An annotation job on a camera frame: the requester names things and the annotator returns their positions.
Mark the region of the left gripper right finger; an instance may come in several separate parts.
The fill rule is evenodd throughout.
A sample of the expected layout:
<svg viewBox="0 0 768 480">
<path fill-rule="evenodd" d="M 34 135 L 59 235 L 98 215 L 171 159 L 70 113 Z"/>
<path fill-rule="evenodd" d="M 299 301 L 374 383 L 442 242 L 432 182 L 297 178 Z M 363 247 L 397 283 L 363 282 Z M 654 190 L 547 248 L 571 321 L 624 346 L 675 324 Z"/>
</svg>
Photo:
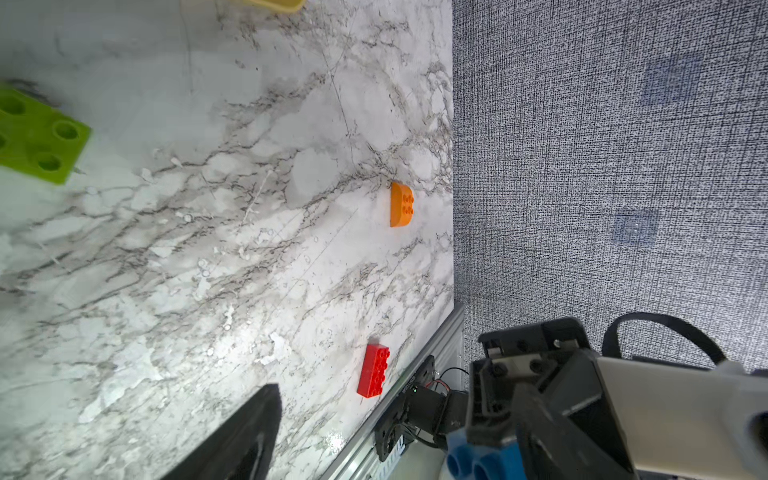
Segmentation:
<svg viewBox="0 0 768 480">
<path fill-rule="evenodd" d="M 512 418 L 528 479 L 634 479 L 586 433 L 552 410 L 530 384 L 516 388 Z"/>
</svg>

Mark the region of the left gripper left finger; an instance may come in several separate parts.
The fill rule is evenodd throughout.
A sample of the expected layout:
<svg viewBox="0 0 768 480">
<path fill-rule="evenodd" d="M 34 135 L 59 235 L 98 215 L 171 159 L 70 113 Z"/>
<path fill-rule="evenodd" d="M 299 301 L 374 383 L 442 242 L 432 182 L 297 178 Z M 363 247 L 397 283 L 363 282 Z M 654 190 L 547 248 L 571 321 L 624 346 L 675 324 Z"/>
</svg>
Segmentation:
<svg viewBox="0 0 768 480">
<path fill-rule="evenodd" d="M 163 479 L 265 479 L 281 418 L 279 386 L 267 384 Z"/>
</svg>

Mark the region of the blue lego brick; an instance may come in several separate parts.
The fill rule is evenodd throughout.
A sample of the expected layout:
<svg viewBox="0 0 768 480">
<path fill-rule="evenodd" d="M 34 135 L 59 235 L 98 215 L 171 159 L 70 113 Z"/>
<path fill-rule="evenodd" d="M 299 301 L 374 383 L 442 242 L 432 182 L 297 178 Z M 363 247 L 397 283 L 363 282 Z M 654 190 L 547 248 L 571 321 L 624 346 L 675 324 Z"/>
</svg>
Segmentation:
<svg viewBox="0 0 768 480">
<path fill-rule="evenodd" d="M 464 429 L 447 435 L 446 465 L 454 479 L 527 479 L 517 442 L 501 449 L 474 445 Z"/>
</svg>

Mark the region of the lime lego brick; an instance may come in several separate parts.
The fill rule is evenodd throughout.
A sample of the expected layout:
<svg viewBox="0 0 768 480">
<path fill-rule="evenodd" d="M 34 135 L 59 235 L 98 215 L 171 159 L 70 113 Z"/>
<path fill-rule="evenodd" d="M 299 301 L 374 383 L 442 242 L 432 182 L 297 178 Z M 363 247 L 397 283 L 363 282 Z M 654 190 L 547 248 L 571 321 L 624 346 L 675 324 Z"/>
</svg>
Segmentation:
<svg viewBox="0 0 768 480">
<path fill-rule="evenodd" d="M 63 185 L 82 154 L 92 129 L 57 109 L 1 86 L 1 165 Z"/>
</svg>

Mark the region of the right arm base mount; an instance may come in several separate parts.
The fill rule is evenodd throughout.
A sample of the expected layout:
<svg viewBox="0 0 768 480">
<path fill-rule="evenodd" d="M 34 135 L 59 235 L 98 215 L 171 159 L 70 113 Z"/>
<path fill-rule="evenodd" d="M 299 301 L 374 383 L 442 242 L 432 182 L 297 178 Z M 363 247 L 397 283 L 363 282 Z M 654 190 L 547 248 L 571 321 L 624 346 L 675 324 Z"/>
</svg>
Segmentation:
<svg viewBox="0 0 768 480">
<path fill-rule="evenodd" d="M 375 450 L 384 462 L 407 439 L 447 451 L 447 435 L 464 427 L 469 395 L 435 376 L 432 355 L 375 427 Z"/>
</svg>

